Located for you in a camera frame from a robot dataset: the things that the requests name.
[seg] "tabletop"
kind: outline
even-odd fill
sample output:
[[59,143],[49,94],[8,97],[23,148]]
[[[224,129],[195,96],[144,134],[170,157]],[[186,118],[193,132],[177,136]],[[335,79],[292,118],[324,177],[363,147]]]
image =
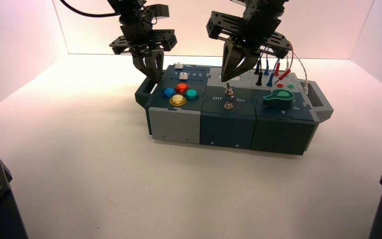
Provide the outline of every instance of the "tabletop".
[[[165,57],[175,62],[221,58]],[[130,56],[47,69],[0,103],[0,158],[30,238],[367,238],[382,83],[350,60],[303,62],[335,110],[304,156],[153,140]]]

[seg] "yellow button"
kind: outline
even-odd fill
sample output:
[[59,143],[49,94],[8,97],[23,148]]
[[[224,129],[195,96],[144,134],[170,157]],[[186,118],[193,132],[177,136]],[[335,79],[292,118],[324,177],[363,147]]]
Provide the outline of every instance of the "yellow button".
[[187,100],[185,99],[184,96],[182,95],[174,95],[170,100],[169,102],[171,103],[171,105],[173,106],[183,106],[187,103]]

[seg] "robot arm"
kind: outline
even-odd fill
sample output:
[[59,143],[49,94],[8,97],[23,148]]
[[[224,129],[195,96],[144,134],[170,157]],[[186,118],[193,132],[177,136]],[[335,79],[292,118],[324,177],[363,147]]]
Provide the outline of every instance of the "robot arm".
[[177,43],[175,30],[153,30],[153,20],[169,17],[167,5],[144,6],[144,0],[108,0],[116,13],[123,36],[111,44],[115,54],[130,52],[134,66],[149,79],[160,82],[164,51],[171,51]]
[[[275,32],[278,19],[289,0],[234,0],[245,5],[243,17],[213,11],[207,24],[208,36],[225,41],[222,81],[254,68],[261,52],[283,59],[292,50],[291,44]],[[265,46],[272,51],[261,50]]]

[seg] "green lever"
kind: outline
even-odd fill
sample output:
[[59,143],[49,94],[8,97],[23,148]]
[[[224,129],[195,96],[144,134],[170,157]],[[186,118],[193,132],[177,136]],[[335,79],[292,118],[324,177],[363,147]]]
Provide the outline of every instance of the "green lever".
[[295,95],[287,90],[274,90],[269,96],[264,96],[263,105],[266,107],[273,107],[278,109],[289,109]]

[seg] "small red button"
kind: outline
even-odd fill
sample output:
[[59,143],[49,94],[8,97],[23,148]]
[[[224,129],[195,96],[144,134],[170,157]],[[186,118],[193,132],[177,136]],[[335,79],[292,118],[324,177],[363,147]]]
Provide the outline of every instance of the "small red button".
[[185,83],[179,83],[176,87],[175,90],[178,94],[183,95],[185,92],[188,90],[188,85]]

